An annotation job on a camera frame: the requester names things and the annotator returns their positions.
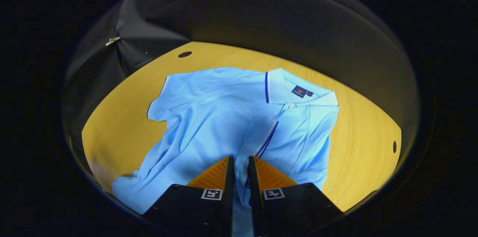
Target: dark background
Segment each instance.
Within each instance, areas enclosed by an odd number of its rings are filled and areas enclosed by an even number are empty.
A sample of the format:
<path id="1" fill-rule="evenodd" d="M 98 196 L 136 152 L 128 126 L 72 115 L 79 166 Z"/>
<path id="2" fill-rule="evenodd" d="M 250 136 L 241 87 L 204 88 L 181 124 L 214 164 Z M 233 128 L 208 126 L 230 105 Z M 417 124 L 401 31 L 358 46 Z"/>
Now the dark background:
<path id="1" fill-rule="evenodd" d="M 11 235 L 152 235 L 140 221 L 119 212 L 94 190 L 63 142 L 61 74 L 89 26 L 119 0 L 5 0 L 7 19 L 2 92 L 13 117 L 7 128 L 12 150 L 24 163 L 3 171 L 12 197 L 4 221 Z M 411 178 L 357 226 L 402 236 L 417 231 L 471 229 L 476 221 L 476 100 L 478 56 L 476 0 L 359 0 L 396 33 L 414 66 L 437 91 L 434 137 Z M 20 177 L 16 169 L 22 169 Z"/>

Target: light blue polo shirt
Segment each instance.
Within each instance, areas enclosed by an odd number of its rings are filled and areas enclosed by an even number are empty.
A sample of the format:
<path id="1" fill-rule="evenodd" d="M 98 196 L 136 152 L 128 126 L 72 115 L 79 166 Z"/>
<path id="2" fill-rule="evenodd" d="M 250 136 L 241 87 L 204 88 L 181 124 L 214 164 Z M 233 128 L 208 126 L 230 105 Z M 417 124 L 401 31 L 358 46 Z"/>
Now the light blue polo shirt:
<path id="1" fill-rule="evenodd" d="M 143 214 L 171 184 L 185 185 L 233 156 L 233 235 L 252 236 L 248 157 L 258 156 L 297 183 L 313 182 L 321 189 L 337 114 L 333 91 L 282 68 L 170 75 L 147 112 L 150 119 L 166 120 L 167 130 L 138 170 L 114 181 L 113 193 Z"/>

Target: wooden table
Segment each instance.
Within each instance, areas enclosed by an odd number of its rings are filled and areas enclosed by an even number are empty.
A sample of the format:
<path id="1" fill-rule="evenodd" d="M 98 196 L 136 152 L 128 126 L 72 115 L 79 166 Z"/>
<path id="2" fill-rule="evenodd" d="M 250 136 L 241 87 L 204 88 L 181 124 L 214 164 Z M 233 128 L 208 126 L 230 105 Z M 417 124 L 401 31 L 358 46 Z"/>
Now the wooden table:
<path id="1" fill-rule="evenodd" d="M 178 58 L 183 52 L 192 54 Z M 400 154 L 401 130 L 369 99 L 312 69 L 268 54 L 219 44 L 192 42 L 153 60 L 118 85 L 94 110 L 82 131 L 85 155 L 109 193 L 117 176 L 138 169 L 162 138 L 166 122 L 149 120 L 146 111 L 170 74 L 216 67 L 260 72 L 279 67 L 333 90 L 340 105 L 331 133 L 328 178 L 323 193 L 342 211 L 351 208 L 391 176 Z M 397 149 L 393 152 L 393 142 Z"/>

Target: shirt collar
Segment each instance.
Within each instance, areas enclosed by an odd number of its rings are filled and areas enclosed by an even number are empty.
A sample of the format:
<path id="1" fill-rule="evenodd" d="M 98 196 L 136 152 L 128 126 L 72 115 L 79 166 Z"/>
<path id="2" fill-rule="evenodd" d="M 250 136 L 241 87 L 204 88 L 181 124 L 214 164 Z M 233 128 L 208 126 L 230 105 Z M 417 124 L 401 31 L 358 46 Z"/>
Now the shirt collar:
<path id="1" fill-rule="evenodd" d="M 319 97 L 315 97 L 309 101 L 300 100 L 292 91 L 289 91 L 285 81 L 292 82 Z M 286 104 L 295 103 L 297 106 L 303 105 L 320 105 L 320 106 L 337 106 L 337 98 L 333 91 L 324 89 L 300 77 L 297 77 L 282 68 L 274 69 L 265 74 L 265 95 L 266 102 L 269 104 Z"/>

